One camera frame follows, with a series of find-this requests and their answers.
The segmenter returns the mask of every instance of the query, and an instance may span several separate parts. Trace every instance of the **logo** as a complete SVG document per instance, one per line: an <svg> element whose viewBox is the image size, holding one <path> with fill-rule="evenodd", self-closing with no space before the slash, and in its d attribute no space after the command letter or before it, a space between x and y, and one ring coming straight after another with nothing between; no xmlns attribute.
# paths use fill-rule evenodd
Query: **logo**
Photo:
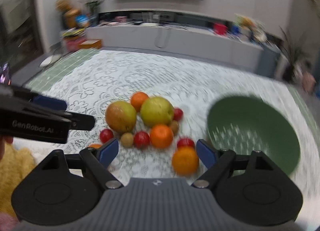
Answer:
<svg viewBox="0 0 320 231"><path fill-rule="evenodd" d="M17 120L13 120L12 127L19 128L19 129L26 129L26 130L35 131L35 132L54 133L54 129L53 128L46 128L44 126L43 127L39 127L37 125L32 125L30 123L21 123L21 122L18 122Z"/></svg>
<svg viewBox="0 0 320 231"><path fill-rule="evenodd" d="M157 180L153 181L152 184L155 186L160 186L162 184L162 181L157 179Z"/></svg>

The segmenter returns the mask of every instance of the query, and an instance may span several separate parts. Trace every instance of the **orange box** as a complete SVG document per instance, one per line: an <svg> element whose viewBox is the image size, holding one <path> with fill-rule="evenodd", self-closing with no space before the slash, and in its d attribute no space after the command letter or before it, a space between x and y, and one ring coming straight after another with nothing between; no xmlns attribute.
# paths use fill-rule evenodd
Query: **orange box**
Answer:
<svg viewBox="0 0 320 231"><path fill-rule="evenodd" d="M102 48L102 40L101 39L89 39L85 42L82 42L81 44L79 44L79 48L84 48L84 49L88 49L88 48Z"/></svg>

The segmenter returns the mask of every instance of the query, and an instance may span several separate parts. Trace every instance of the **cherry tomato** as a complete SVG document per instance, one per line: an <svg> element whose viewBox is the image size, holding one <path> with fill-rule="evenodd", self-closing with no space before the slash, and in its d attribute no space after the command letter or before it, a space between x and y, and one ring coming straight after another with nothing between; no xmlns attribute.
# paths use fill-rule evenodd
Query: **cherry tomato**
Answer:
<svg viewBox="0 0 320 231"><path fill-rule="evenodd" d="M173 113L173 119L175 121L180 121L183 117L183 111L180 108L175 108Z"/></svg>
<svg viewBox="0 0 320 231"><path fill-rule="evenodd" d="M178 142L177 142L177 148L181 148L181 147L185 147L185 146L189 146L192 148L195 148L195 142L190 139L190 138L181 138Z"/></svg>
<svg viewBox="0 0 320 231"><path fill-rule="evenodd" d="M101 143L105 144L107 141L113 138L113 132L110 129L103 129L99 135Z"/></svg>
<svg viewBox="0 0 320 231"><path fill-rule="evenodd" d="M146 148L148 145L150 145L149 134L144 131L137 132L133 138L133 142L135 147L138 149Z"/></svg>

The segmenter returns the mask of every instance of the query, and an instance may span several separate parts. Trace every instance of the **gray gripper housing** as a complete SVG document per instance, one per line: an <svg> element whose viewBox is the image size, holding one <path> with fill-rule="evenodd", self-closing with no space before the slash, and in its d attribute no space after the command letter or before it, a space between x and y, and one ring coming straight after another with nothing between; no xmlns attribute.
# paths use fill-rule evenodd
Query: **gray gripper housing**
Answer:
<svg viewBox="0 0 320 231"><path fill-rule="evenodd" d="M211 191L184 178L131 178L126 187L104 192L86 216L61 226L22 221L14 231L302 231L293 221L257 227L232 218Z"/></svg>

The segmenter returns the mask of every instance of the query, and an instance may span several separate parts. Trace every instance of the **mandarin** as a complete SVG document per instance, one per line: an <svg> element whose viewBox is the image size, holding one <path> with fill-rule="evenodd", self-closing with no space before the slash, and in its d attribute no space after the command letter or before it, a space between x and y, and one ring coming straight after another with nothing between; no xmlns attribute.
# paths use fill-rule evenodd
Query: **mandarin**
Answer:
<svg viewBox="0 0 320 231"><path fill-rule="evenodd" d="M199 167L199 157L194 148L181 147L172 156L172 167L180 176L189 176Z"/></svg>
<svg viewBox="0 0 320 231"><path fill-rule="evenodd" d="M95 148L95 149L99 149L102 146L102 144L98 144L98 143L92 143L88 146L88 148Z"/></svg>
<svg viewBox="0 0 320 231"><path fill-rule="evenodd" d="M150 142L152 146L158 149L164 149L170 146L173 140L171 128L164 124L158 124L152 127L150 131Z"/></svg>
<svg viewBox="0 0 320 231"><path fill-rule="evenodd" d="M141 105L144 103L145 100L147 100L149 96L146 93L143 92L136 92L133 94L133 96L130 99L131 105L135 108L137 112L140 111Z"/></svg>

